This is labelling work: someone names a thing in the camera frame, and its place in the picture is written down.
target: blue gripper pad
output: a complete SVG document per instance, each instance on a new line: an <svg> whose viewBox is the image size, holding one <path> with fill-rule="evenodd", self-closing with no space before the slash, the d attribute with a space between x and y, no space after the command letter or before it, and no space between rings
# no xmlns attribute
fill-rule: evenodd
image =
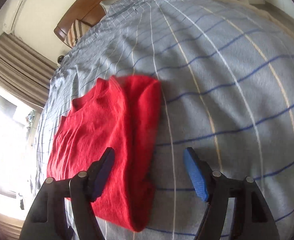
<svg viewBox="0 0 294 240"><path fill-rule="evenodd" d="M184 150L184 163L197 196L200 197L202 201L207 202L209 194L205 177L199 166L194 162L188 149Z"/></svg>

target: folded red sweater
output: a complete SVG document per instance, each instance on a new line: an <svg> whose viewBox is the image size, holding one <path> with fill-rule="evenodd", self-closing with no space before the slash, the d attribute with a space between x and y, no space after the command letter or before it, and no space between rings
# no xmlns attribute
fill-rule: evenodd
<svg viewBox="0 0 294 240"><path fill-rule="evenodd" d="M160 112L160 83L147 76L98 79L71 102L54 137L47 176L72 178L99 160L107 147L115 164L95 215L133 231L147 225L154 186L148 178Z"/></svg>

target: light blue blanket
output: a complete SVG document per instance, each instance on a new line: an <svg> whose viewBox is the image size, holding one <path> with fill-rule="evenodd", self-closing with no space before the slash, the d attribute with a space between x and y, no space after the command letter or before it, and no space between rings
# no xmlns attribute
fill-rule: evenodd
<svg viewBox="0 0 294 240"><path fill-rule="evenodd" d="M238 4L120 0L55 72L38 126L37 191L60 117L97 78L150 75L163 106L151 176L157 187L141 233L98 220L106 239L193 239L206 204L183 165L193 147L227 177L255 178L281 239L294 233L294 41ZM222 239L230 232L231 201ZM73 224L68 203L69 223Z"/></svg>

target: curtain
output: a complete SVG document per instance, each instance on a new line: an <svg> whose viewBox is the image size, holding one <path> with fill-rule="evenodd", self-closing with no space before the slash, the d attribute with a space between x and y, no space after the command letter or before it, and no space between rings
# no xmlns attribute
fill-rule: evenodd
<svg viewBox="0 0 294 240"><path fill-rule="evenodd" d="M0 36L0 86L40 113L56 68L13 35Z"/></svg>
<svg viewBox="0 0 294 240"><path fill-rule="evenodd" d="M19 239L24 221L0 213L0 240Z"/></svg>

